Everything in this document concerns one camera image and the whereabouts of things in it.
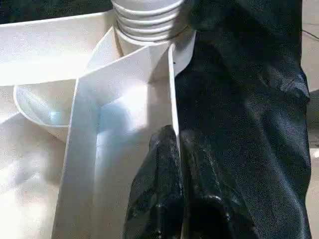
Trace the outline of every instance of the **white plastic divider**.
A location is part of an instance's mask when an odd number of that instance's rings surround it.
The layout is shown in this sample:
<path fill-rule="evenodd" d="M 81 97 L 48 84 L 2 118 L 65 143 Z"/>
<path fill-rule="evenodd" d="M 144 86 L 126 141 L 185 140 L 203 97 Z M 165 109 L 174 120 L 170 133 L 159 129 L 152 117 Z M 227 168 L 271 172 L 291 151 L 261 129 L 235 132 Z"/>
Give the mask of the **white plastic divider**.
<path fill-rule="evenodd" d="M 114 28 L 111 27 L 93 50 L 85 72 L 91 72 L 99 69 L 120 59 L 122 56 L 123 53 L 121 46 L 118 43 L 118 37 Z"/>
<path fill-rule="evenodd" d="M 77 79 L 114 11 L 0 25 L 0 86 Z"/>
<path fill-rule="evenodd" d="M 178 130 L 168 47 L 145 46 L 77 80 L 53 239 L 121 238 L 151 135 L 166 124 Z"/>

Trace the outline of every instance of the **white plastic partition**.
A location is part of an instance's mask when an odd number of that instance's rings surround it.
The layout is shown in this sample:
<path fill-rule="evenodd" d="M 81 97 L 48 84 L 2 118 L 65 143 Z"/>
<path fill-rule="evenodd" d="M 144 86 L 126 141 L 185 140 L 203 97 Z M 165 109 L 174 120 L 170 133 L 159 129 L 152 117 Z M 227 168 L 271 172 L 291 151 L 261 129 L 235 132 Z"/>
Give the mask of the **white plastic partition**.
<path fill-rule="evenodd" d="M 142 47 L 77 80 L 53 239 L 121 238 L 151 135 L 167 124 L 178 134 L 173 50 L 180 47 L 168 48 Z M 160 57 L 152 61 L 154 51 Z M 167 68 L 156 74 L 159 64 Z"/>

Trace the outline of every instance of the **black shiny material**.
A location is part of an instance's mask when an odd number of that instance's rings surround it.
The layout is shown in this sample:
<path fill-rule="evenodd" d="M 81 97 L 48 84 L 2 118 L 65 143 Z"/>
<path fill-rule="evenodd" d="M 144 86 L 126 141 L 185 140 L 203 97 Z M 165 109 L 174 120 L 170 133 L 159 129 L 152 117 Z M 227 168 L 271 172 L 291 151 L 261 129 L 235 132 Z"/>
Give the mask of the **black shiny material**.
<path fill-rule="evenodd" d="M 215 158 L 205 137 L 183 131 L 181 149 L 188 208 L 186 238 L 258 239 L 236 182 Z"/>
<path fill-rule="evenodd" d="M 194 57 L 176 78 L 183 162 L 193 163 L 190 175 L 197 176 L 191 177 L 192 187 L 201 187 L 189 204 L 195 198 L 195 205 L 215 208 L 226 218 L 220 205 L 226 202 L 232 208 L 231 199 L 222 202 L 222 191 L 212 189 L 225 173 L 225 182 L 236 184 L 234 191 L 259 238 L 309 239 L 309 93 L 300 67 L 302 2 L 195 3 L 190 17 L 198 29 Z M 214 176 L 216 166 L 222 169 L 220 177 Z M 209 216 L 197 218 L 200 226 Z M 225 235 L 230 227 L 224 227 Z M 224 237 L 209 232 L 209 238 Z"/>
<path fill-rule="evenodd" d="M 124 239 L 180 237 L 184 199 L 176 136 L 165 126 L 150 140 L 150 151 L 132 183 Z"/>

